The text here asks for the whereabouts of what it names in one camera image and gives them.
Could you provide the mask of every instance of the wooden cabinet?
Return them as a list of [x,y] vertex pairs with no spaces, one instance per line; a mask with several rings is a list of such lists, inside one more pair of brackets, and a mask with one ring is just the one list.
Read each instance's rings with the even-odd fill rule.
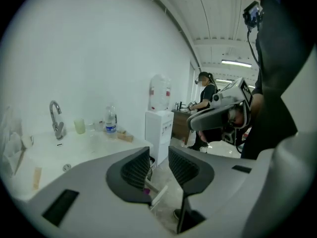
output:
[[191,114],[178,110],[172,110],[172,112],[174,113],[172,136],[177,139],[182,139],[184,137],[186,145],[190,134],[187,119]]

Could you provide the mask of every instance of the floor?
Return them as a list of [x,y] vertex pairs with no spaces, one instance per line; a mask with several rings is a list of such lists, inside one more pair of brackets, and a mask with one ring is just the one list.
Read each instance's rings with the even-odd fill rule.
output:
[[[187,146],[194,144],[195,136],[196,135],[194,133],[191,134]],[[171,139],[170,145],[172,146],[181,146],[182,144],[183,142],[181,140],[176,138]],[[210,143],[207,148],[207,153],[225,157],[240,158],[240,154],[236,150],[235,146],[224,141]],[[176,235],[178,221],[174,218],[173,211],[174,209],[181,207],[183,190],[177,183],[172,171],[169,169],[168,158],[154,169],[151,182],[159,189],[162,189],[165,185],[168,186],[166,193],[152,210],[152,213],[166,229]]]

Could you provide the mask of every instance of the person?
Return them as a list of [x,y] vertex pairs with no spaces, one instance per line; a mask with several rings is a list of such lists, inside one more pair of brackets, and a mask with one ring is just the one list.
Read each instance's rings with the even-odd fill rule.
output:
[[[209,108],[209,102],[212,101],[212,96],[218,92],[217,85],[214,82],[213,76],[208,72],[201,72],[198,75],[198,81],[201,86],[205,86],[204,90],[200,94],[200,102],[196,105],[189,107],[189,110],[197,110],[198,112]],[[208,143],[200,139],[198,133],[196,132],[195,144],[189,146],[189,149],[200,151],[200,148],[208,147]]]
[[[275,148],[297,132],[281,96],[316,42],[316,34],[307,31],[307,19],[314,15],[313,3],[314,0],[261,0],[265,16],[256,41],[259,74],[252,92],[252,129],[241,158],[256,160],[261,151]],[[206,141],[201,131],[199,135]],[[180,216],[179,209],[174,211],[174,216]]]

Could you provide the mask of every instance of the sink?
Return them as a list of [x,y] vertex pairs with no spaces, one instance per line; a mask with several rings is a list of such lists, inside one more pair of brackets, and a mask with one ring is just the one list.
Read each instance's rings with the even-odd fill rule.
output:
[[[135,138],[132,143],[120,139],[109,139],[104,132],[86,131],[77,134],[70,131],[62,140],[53,132],[34,135],[34,144],[24,152],[21,164],[12,178],[5,184],[16,199],[27,201],[39,190],[66,172],[65,165],[72,168],[80,163],[115,154],[121,151],[153,145]],[[34,173],[41,170],[38,189],[33,188]]]

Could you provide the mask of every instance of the drain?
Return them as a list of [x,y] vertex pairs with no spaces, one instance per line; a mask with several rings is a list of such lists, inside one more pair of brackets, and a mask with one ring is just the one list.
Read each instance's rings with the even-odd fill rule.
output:
[[70,170],[71,169],[71,165],[70,164],[66,164],[66,165],[64,165],[64,167],[63,167],[63,171],[64,172],[66,172],[66,171],[68,171],[68,170]]

